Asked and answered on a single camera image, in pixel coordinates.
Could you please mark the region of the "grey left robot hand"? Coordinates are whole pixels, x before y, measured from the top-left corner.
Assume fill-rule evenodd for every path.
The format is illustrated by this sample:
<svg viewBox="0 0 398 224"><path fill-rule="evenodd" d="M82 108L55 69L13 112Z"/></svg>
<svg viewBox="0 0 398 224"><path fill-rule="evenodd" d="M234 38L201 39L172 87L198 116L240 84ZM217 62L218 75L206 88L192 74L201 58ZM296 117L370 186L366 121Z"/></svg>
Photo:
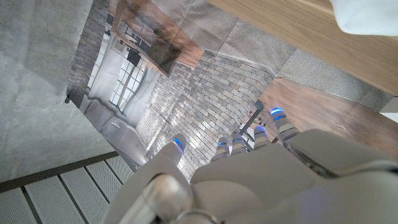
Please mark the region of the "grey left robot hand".
<svg viewBox="0 0 398 224"><path fill-rule="evenodd" d="M397 161L365 145L311 129L283 109L248 151L240 134L220 138L210 163L186 179L175 135L111 200L105 223L396 223Z"/></svg>

